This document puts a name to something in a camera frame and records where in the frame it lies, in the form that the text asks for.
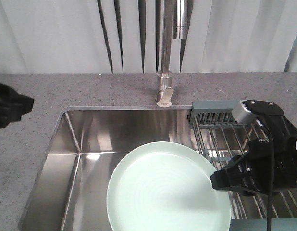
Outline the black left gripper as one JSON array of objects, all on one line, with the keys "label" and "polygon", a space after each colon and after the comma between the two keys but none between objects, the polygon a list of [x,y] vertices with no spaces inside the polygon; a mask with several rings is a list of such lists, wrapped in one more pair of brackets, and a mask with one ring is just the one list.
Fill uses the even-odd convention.
[{"label": "black left gripper", "polygon": [[12,87],[0,83],[0,129],[20,122],[23,115],[32,111],[34,99],[17,93]]}]

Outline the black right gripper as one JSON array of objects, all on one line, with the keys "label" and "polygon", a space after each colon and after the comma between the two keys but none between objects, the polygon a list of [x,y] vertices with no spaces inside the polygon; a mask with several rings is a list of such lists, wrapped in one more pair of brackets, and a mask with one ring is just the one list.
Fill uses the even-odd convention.
[{"label": "black right gripper", "polygon": [[297,189],[297,129],[283,115],[257,119],[267,140],[254,139],[244,155],[236,155],[211,176],[216,190],[273,195]]}]

